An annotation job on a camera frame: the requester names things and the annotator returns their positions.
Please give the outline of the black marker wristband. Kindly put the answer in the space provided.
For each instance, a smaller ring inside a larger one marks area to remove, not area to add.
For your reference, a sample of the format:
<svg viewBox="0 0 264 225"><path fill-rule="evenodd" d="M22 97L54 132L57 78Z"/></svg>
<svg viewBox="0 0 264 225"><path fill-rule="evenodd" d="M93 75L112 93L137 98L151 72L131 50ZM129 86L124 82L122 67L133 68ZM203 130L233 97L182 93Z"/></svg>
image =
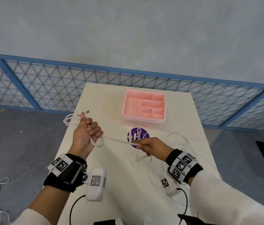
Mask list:
<svg viewBox="0 0 264 225"><path fill-rule="evenodd" d="M85 181L87 162L79 156L61 154L47 166L49 174L43 186L73 193Z"/></svg>
<svg viewBox="0 0 264 225"><path fill-rule="evenodd" d="M198 160L186 151L174 149L166 158L167 172L178 183L186 183L194 178L203 167Z"/></svg>

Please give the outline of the person's left forearm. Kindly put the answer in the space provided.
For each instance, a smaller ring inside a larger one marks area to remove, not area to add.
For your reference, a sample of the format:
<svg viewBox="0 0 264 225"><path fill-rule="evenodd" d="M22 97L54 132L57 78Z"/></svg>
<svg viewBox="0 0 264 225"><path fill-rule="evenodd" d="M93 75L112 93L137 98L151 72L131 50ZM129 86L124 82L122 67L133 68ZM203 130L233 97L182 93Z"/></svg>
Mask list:
<svg viewBox="0 0 264 225"><path fill-rule="evenodd" d="M57 225L69 196L70 192L45 186L10 225Z"/></svg>

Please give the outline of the person's right forearm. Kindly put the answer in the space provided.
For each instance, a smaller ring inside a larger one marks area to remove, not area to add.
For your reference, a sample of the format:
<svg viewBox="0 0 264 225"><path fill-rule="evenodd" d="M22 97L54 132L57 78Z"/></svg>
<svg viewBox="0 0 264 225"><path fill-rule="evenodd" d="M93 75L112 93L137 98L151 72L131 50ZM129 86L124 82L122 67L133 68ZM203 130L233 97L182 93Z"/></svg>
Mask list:
<svg viewBox="0 0 264 225"><path fill-rule="evenodd" d="M264 206L208 171L198 172L190 185L190 211L205 223L264 225Z"/></svg>

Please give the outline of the pink compartment organizer box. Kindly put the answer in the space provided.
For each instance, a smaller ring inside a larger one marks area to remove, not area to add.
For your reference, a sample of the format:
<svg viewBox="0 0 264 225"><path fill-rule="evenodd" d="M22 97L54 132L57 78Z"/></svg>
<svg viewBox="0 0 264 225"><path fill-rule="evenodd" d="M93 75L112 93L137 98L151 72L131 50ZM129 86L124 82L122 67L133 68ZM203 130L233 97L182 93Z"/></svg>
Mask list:
<svg viewBox="0 0 264 225"><path fill-rule="evenodd" d="M165 120L164 94L126 90L121 117L123 126L161 129Z"/></svg>

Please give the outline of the person's right hand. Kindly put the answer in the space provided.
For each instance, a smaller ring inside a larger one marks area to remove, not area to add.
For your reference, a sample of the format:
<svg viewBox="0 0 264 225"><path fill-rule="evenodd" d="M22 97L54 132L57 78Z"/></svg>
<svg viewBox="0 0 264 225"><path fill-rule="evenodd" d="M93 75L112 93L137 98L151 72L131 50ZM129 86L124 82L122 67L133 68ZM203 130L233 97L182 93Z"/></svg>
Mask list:
<svg viewBox="0 0 264 225"><path fill-rule="evenodd" d="M145 152L147 156L153 156L163 162L166 162L167 157L174 150L156 137L135 140L132 143L137 144L136 148Z"/></svg>

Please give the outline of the black device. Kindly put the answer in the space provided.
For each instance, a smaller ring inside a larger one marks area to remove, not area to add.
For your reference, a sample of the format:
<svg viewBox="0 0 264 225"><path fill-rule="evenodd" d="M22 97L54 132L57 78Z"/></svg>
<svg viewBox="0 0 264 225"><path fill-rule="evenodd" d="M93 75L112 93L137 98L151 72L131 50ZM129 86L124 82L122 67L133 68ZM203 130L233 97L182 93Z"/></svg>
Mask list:
<svg viewBox="0 0 264 225"><path fill-rule="evenodd" d="M188 216L184 214L178 214L178 217L180 219L179 225L181 224L182 221L184 221L186 225L216 225L211 223L205 223L197 217Z"/></svg>
<svg viewBox="0 0 264 225"><path fill-rule="evenodd" d="M115 219L94 222L93 225L116 225Z"/></svg>

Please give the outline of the person's left hand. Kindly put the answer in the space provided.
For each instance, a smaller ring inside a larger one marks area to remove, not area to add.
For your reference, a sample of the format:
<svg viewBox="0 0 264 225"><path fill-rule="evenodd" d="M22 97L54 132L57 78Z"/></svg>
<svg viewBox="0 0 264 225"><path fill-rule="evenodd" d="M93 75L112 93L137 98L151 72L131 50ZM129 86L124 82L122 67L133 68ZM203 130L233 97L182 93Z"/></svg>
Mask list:
<svg viewBox="0 0 264 225"><path fill-rule="evenodd" d="M78 156L84 160L94 149L90 139L95 143L104 133L98 123L91 118L87 118L87 123L88 126L80 126L79 123L76 127L73 133L72 145L68 151L68 154Z"/></svg>

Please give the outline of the blue metal mesh fence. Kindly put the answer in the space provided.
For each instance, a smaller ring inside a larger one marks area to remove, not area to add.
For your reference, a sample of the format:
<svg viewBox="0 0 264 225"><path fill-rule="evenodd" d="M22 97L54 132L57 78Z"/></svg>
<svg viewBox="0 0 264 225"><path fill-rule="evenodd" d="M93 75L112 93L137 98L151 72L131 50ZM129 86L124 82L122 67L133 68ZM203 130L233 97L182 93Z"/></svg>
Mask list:
<svg viewBox="0 0 264 225"><path fill-rule="evenodd" d="M264 84L0 54L0 108L69 113L86 83L188 92L203 127L264 132Z"/></svg>

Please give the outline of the round purple lid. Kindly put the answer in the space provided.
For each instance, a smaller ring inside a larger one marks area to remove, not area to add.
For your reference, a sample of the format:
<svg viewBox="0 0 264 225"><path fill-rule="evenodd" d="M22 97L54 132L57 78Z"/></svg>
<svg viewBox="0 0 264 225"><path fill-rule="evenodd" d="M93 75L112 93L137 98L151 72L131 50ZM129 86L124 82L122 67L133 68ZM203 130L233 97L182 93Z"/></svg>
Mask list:
<svg viewBox="0 0 264 225"><path fill-rule="evenodd" d="M131 141L141 140L144 138L149 138L149 133L144 128L135 127L128 131L127 133L127 143L129 144Z"/></svg>

